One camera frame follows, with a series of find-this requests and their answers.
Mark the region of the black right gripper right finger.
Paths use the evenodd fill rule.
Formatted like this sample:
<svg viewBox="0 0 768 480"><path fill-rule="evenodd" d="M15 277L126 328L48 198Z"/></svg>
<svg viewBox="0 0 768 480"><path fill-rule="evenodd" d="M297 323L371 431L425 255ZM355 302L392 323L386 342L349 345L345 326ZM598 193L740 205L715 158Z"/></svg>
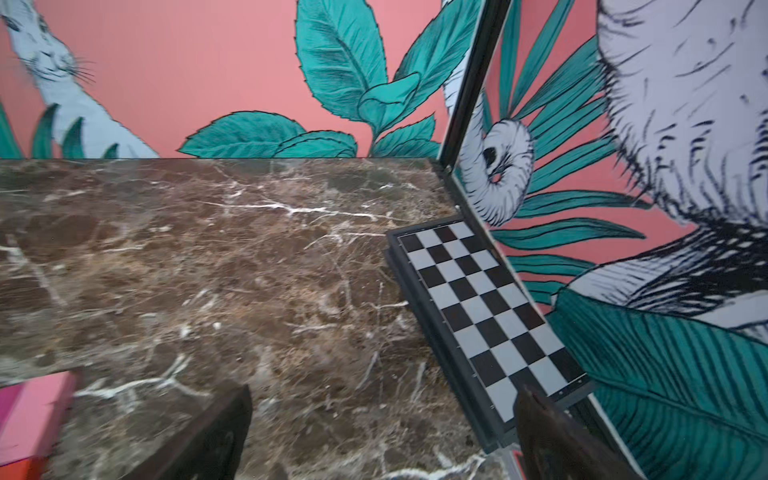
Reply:
<svg viewBox="0 0 768 480"><path fill-rule="evenodd" d="M529 479L641 478L553 401L528 386L518 391L514 419Z"/></svg>

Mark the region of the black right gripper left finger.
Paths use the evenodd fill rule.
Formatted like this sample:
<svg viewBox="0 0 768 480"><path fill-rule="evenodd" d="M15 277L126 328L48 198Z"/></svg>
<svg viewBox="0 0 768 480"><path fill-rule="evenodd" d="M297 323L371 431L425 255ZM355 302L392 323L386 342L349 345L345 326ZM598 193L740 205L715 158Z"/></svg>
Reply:
<svg viewBox="0 0 768 480"><path fill-rule="evenodd" d="M233 479L253 412L250 389L231 383L126 479Z"/></svg>

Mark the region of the pink block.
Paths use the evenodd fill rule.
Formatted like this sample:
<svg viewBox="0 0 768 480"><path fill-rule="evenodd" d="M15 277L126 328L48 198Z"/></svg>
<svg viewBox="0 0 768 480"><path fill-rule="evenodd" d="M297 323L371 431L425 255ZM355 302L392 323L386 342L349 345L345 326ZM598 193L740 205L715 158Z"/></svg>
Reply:
<svg viewBox="0 0 768 480"><path fill-rule="evenodd" d="M62 371L1 388L1 468L40 470L71 406L77 375Z"/></svg>

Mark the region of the red block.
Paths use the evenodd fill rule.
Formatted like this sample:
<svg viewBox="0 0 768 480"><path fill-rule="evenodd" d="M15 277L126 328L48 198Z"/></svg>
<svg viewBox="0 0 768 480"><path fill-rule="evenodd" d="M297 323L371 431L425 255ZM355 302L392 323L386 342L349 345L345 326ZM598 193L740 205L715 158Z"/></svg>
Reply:
<svg viewBox="0 0 768 480"><path fill-rule="evenodd" d="M40 480L46 469L45 458L26 458L0 467L0 480Z"/></svg>

